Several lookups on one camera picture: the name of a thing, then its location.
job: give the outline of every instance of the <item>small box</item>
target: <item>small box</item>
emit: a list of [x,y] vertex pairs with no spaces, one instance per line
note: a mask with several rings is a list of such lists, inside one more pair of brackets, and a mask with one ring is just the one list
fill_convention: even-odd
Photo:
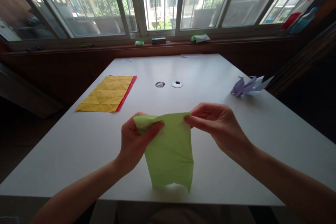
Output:
[[152,44],[165,44],[166,38],[152,38]]

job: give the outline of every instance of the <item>green origami paper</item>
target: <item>green origami paper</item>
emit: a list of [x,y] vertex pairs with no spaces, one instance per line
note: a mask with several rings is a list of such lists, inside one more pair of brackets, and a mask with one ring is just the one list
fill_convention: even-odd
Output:
[[191,149],[190,125],[184,117],[190,113],[166,114],[162,116],[140,115],[134,117],[139,134],[146,133],[156,122],[164,127],[147,146],[145,157],[152,186],[181,184],[190,192],[193,180],[194,160]]

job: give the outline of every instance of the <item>white origami crane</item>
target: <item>white origami crane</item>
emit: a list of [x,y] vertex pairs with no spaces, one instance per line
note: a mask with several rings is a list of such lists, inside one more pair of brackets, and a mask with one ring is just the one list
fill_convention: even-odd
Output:
[[240,80],[233,87],[231,94],[234,94],[236,97],[241,95],[250,95],[250,96],[259,96],[260,91],[267,87],[267,85],[274,78],[271,77],[267,81],[263,82],[264,76],[256,77],[250,76],[252,79],[245,85],[244,78],[240,77]]

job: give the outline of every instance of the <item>paper sheet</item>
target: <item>paper sheet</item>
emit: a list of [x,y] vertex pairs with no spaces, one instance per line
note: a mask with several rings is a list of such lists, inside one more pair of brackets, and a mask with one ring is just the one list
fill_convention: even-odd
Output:
[[164,127],[145,151],[153,187],[176,183],[185,186],[190,192],[194,160],[190,125],[183,120],[189,115],[190,113],[176,113],[159,117],[154,115],[134,117],[141,135],[147,132],[154,123],[159,121],[164,123]]
[[122,59],[122,62],[132,62],[134,59],[130,59],[130,58],[126,58],[126,59]]
[[89,96],[76,107],[76,110],[116,111],[132,79],[133,76],[106,76]]
[[199,58],[205,57],[204,54],[181,54],[182,58]]
[[124,102],[125,102],[125,100],[126,100],[128,94],[130,93],[130,91],[131,91],[131,89],[132,89],[132,87],[133,87],[133,84],[134,84],[135,80],[137,79],[137,77],[138,77],[137,75],[133,76],[133,79],[131,80],[131,83],[130,83],[129,86],[128,86],[128,89],[127,89],[127,91],[126,91],[126,93],[125,93],[125,95],[124,95],[124,98],[123,98],[123,99],[121,100],[121,102],[119,103],[119,106],[118,106],[118,108],[117,108],[116,111],[119,111],[119,110],[121,109],[121,107],[123,106],[123,104],[124,104]]

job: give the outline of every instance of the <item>forearm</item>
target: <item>forearm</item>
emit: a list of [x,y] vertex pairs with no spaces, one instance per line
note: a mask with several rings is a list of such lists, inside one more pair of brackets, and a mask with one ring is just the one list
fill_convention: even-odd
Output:
[[34,216],[30,224],[73,223],[104,192],[124,176],[112,161],[64,188]]
[[309,223],[336,221],[336,193],[315,179],[256,147],[236,162]]

